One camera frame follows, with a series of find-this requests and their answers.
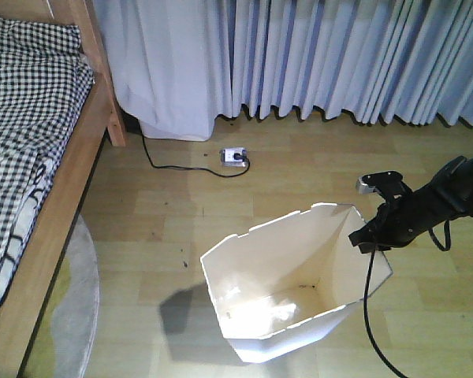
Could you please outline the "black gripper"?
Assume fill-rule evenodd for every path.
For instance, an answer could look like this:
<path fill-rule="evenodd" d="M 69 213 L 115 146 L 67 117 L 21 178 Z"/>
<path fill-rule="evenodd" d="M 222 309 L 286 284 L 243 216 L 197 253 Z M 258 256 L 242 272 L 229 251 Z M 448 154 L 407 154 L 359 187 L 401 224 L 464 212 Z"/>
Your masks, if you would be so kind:
<path fill-rule="evenodd" d="M 460 217 L 461 212 L 448 203 L 432 187 L 422 187 L 393 202 L 378 207 L 377 215 L 361 229 L 352 232 L 349 240 L 363 254 L 375 250 L 385 251 L 402 248 L 424 232 L 430 234 L 435 246 L 441 251 L 451 247 L 447 223 Z M 445 242 L 441 243 L 433 233 L 434 226 L 444 226 Z"/>

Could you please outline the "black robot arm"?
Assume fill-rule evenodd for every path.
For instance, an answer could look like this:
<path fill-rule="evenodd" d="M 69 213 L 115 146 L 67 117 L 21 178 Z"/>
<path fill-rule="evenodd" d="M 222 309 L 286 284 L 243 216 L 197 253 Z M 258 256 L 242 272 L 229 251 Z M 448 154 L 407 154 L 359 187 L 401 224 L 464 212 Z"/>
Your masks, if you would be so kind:
<path fill-rule="evenodd" d="M 440 223 L 473 217 L 473 158 L 454 158 L 416 191 L 397 171 L 363 175 L 357 188 L 385 201 L 373 219 L 349 235 L 352 245 L 363 254 L 405 247 Z"/>

